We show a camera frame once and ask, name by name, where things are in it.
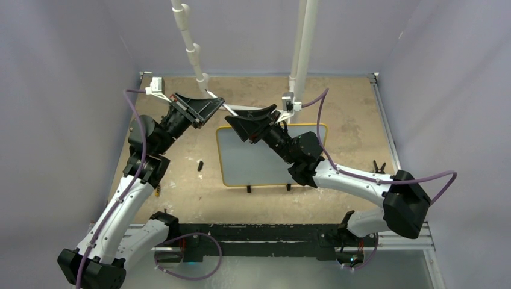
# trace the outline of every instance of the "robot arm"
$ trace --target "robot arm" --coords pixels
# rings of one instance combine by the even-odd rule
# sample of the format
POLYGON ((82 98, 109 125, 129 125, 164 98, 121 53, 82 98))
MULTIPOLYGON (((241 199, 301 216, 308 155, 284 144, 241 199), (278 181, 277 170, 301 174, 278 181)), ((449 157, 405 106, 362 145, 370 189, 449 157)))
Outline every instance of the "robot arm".
POLYGON ((348 212, 340 224, 343 238, 362 238, 370 233, 394 231, 406 238, 418 238, 431 204, 430 198, 418 184, 381 184, 380 181, 407 181, 413 176, 403 170, 396 175, 377 177, 368 172, 343 167, 333 167, 321 154, 323 149, 315 133, 307 132, 290 137, 280 126, 281 112, 276 105, 252 111, 236 111, 237 116, 225 120, 233 127, 242 141, 257 143, 263 140, 285 162, 292 178, 300 185, 314 188, 331 188, 366 199, 378 206, 363 212, 348 212), (340 171, 376 178, 365 181, 340 171))
POLYGON ((71 284, 76 284, 80 262, 85 260, 81 276, 81 287, 119 288, 126 271, 138 262, 154 246, 180 236, 178 219, 172 215, 157 212, 138 233, 123 238, 131 221, 144 201, 159 185, 170 160, 163 157, 169 147, 185 130, 193 126, 201 128, 224 103, 222 98, 190 99, 174 93, 170 98, 163 95, 163 83, 151 83, 147 92, 165 100, 169 111, 160 123, 150 116, 141 116, 145 132, 146 158, 142 164, 142 134, 134 120, 130 124, 130 157, 127 161, 119 186, 91 232, 74 250, 64 249, 58 257, 58 264, 71 284), (140 166, 141 173, 123 196, 140 166), (97 234, 95 244, 90 244, 97 234))

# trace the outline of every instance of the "gray wall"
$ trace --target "gray wall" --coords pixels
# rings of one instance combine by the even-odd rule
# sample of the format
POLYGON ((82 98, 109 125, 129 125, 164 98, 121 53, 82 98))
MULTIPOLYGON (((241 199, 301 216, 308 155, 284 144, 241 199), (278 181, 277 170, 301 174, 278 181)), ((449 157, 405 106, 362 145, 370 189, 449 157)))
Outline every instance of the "gray wall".
POLYGON ((64 288, 99 216, 137 72, 100 0, 0 1, 0 288, 64 288))
POLYGON ((423 0, 380 74, 403 167, 459 172, 429 213, 448 288, 511 284, 510 15, 509 0, 423 0))
MULTIPOLYGON (((192 74, 170 0, 105 0, 140 70, 192 74)), ((184 0, 204 72, 289 73, 298 0, 184 0)), ((309 72, 381 69, 419 0, 321 0, 309 72)))

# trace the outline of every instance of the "wooden surface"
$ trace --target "wooden surface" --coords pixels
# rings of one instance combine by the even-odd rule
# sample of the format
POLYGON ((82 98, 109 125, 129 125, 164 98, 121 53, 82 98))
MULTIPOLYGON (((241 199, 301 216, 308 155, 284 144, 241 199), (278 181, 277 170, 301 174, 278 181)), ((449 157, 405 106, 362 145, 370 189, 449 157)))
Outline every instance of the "wooden surface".
MULTIPOLYGON (((141 88, 149 85, 143 80, 141 88)), ((201 98, 194 78, 165 77, 166 95, 179 92, 201 98)), ((372 160, 387 162, 392 173, 391 157, 377 104, 367 78, 307 78, 304 102, 311 101, 329 87, 321 122, 328 126, 327 149, 334 161, 344 166, 371 171, 372 160)), ((215 77, 209 88, 227 103, 265 107, 281 105, 287 91, 287 77, 215 77)), ((140 114, 156 121, 167 106, 155 97, 139 95, 140 114)), ((319 103, 305 108, 300 122, 316 122, 319 103)), ((226 111, 219 110, 202 129, 190 127, 167 151, 171 160, 161 181, 160 197, 151 196, 141 207, 133 223, 145 223, 149 216, 164 208, 181 223, 339 223, 349 210, 366 210, 374 205, 340 191, 294 187, 228 188, 222 183, 215 131, 227 125, 226 111), (198 161, 204 168, 197 172, 198 161)), ((129 156, 128 143, 121 152, 114 180, 118 185, 129 156)))

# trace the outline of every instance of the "white pvc pipe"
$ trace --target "white pvc pipe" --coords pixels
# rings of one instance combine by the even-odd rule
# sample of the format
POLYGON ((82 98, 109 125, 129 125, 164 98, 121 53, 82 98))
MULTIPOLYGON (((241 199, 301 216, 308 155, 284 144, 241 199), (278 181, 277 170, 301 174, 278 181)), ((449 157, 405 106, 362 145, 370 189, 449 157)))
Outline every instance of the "white pvc pipe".
POLYGON ((248 107, 246 105, 227 104, 233 110, 261 110, 263 107, 248 107))
MULTIPOLYGON (((211 96, 212 98, 218 98, 218 96, 216 96, 214 93, 210 92, 209 90, 206 90, 206 93, 211 96)), ((230 114, 234 115, 234 116, 237 116, 238 114, 232 109, 229 107, 228 104, 226 104, 225 102, 222 104, 222 106, 225 108, 225 110, 227 110, 230 114)))
POLYGON ((300 55, 300 45, 302 42, 303 23, 305 19, 305 8, 307 0, 300 0, 298 8, 298 25, 295 36, 295 52, 293 54, 293 63, 291 64, 291 74, 289 75, 289 92, 295 91, 296 72, 298 71, 298 59, 300 55))
MULTIPOLYGON (((319 0, 307 0, 304 29, 300 43, 300 53, 298 58, 298 71, 296 72, 295 83, 295 100, 302 101, 305 90, 305 80, 307 76, 307 68, 309 67, 310 48, 314 38, 314 29, 316 28, 316 16, 318 14, 319 0)), ((297 123, 299 112, 291 117, 293 123, 297 123)))
POLYGON ((188 54, 188 59, 190 60, 190 64, 193 67, 193 71, 195 72, 195 77, 197 83, 199 85, 199 89, 202 92, 202 95, 206 98, 209 97, 206 90, 208 88, 207 83, 209 80, 209 75, 202 72, 199 54, 201 51, 201 47, 194 43, 192 40, 192 36, 190 35, 190 30, 188 29, 188 16, 190 14, 190 7, 186 4, 182 4, 181 0, 171 0, 172 1, 172 11, 174 12, 174 17, 176 20, 177 27, 181 30, 181 35, 183 36, 184 44, 186 45, 186 53, 188 54))

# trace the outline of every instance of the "metal frame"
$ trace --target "metal frame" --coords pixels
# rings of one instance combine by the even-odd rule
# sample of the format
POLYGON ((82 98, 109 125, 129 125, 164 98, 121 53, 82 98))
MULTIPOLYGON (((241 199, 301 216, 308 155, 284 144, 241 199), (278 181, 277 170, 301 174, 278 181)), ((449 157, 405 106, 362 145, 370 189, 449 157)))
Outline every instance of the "metal frame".
MULTIPOLYGON (((136 234, 139 232, 139 230, 144 226, 145 224, 131 224, 130 227, 126 230, 126 233, 123 238, 129 238, 130 236, 136 234)), ((356 251, 357 247, 345 247, 345 251, 356 251)), ((373 250, 374 247, 371 246, 365 246, 365 249, 367 250, 373 250)), ((152 250, 155 251, 172 251, 176 250, 176 248, 172 247, 155 247, 152 248, 152 250)), ((430 254, 430 252, 434 252, 434 244, 433 239, 431 239, 431 231, 429 228, 429 224, 425 222, 422 226, 421 234, 419 235, 419 238, 411 240, 404 237, 399 236, 398 234, 387 231, 387 232, 381 232, 379 233, 379 242, 378 242, 378 250, 423 250, 424 253, 430 254)), ((436 260, 436 257, 430 257, 430 255, 427 255, 427 259, 431 260, 434 258, 436 260)), ((436 261, 429 261, 428 266, 432 266, 436 261)))
MULTIPOLYGON (((389 122, 387 120, 387 115, 385 114, 385 109, 384 109, 383 103, 381 101, 380 91, 378 90, 377 79, 374 74, 369 74, 368 79, 369 79, 369 82, 371 83, 371 88, 372 88, 372 91, 374 94, 374 98, 376 100, 376 104, 378 105, 378 111, 380 112, 381 123, 383 124, 383 128, 385 129, 385 135, 387 136, 387 142, 389 145, 390 154, 392 156, 392 166, 394 167, 394 171, 397 171, 397 170, 401 169, 401 163, 399 161, 399 157, 398 157, 397 150, 396 150, 396 145, 395 145, 394 139, 392 137, 392 132, 390 131, 390 126, 389 126, 389 122)), ((424 252, 424 258, 426 259, 426 265, 427 265, 427 268, 428 268, 428 271, 429 271, 429 274, 431 277, 431 283, 433 284, 434 289, 445 289, 445 282, 442 277, 442 273, 440 272, 438 262, 436 261, 433 236, 431 235, 429 225, 427 226, 427 231, 429 234, 428 239, 431 240, 431 246, 430 247, 426 246, 426 247, 422 248, 422 251, 424 252)), ((412 242, 414 240, 409 240, 409 241, 410 242, 407 243, 406 246, 404 246, 403 248, 400 248, 400 249, 396 249, 396 250, 401 250, 401 249, 411 250, 412 248, 409 247, 409 245, 412 244, 412 242)), ((378 250, 381 250, 381 249, 385 250, 384 243, 380 242, 380 245, 383 245, 383 246, 379 246, 378 250)))

